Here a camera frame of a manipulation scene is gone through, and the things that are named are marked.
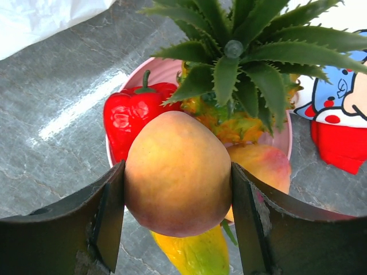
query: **red bell pepper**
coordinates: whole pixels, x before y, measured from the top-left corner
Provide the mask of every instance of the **red bell pepper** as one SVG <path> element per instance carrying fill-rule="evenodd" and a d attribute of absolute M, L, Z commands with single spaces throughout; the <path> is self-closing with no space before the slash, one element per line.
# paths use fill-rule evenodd
<path fill-rule="evenodd" d="M 180 103 L 162 106 L 177 86 L 168 82 L 148 86 L 149 74 L 147 70 L 142 86 L 113 93 L 104 105 L 104 128 L 117 163 L 127 159 L 132 142 L 148 122 L 164 112 L 181 111 Z"/>

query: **cartoon character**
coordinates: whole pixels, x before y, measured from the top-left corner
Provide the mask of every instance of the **cartoon character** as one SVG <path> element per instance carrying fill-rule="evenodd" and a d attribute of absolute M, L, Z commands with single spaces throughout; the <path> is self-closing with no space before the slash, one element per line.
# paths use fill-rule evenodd
<path fill-rule="evenodd" d="M 360 35 L 367 36 L 367 30 Z M 367 66 L 367 50 L 351 52 L 350 57 Z M 316 79 L 311 101 L 294 113 L 321 123 L 367 128 L 367 75 L 329 66 L 325 73 L 332 84 Z"/>
<path fill-rule="evenodd" d="M 367 50 L 351 52 L 351 58 L 367 66 Z M 327 164 L 357 174 L 367 160 L 367 74 L 333 67 L 325 72 L 332 84 L 316 79 L 313 89 L 305 86 L 294 113 L 312 120 L 312 140 Z"/>

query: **white plastic bag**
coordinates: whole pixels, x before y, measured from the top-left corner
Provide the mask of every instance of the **white plastic bag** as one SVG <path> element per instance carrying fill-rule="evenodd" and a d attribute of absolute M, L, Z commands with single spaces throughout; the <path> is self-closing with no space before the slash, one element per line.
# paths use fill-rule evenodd
<path fill-rule="evenodd" d="M 0 1 L 0 60 L 104 12 L 115 1 Z"/>

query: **pepper stem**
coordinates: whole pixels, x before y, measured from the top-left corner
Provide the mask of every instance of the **pepper stem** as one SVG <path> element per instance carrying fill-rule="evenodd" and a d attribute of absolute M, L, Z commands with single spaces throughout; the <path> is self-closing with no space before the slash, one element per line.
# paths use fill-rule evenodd
<path fill-rule="evenodd" d="M 136 94 L 140 93 L 156 93 L 155 89 L 148 87 L 148 80 L 149 80 L 150 70 L 146 70 L 143 76 L 143 86 L 140 89 L 135 90 Z"/>

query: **pineapple crown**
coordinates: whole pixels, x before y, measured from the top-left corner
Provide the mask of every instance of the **pineapple crown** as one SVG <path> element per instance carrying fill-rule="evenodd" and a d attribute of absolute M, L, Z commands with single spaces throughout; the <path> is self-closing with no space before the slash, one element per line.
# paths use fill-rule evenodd
<path fill-rule="evenodd" d="M 367 38 L 310 21 L 342 0 L 317 0 L 287 8 L 290 0 L 233 0 L 229 11 L 218 0 L 154 0 L 142 13 L 171 18 L 187 40 L 154 57 L 186 61 L 190 70 L 172 104 L 214 91 L 219 106 L 240 103 L 272 132 L 282 129 L 291 75 L 329 82 L 325 66 L 367 73 L 349 52 L 367 49 Z"/>

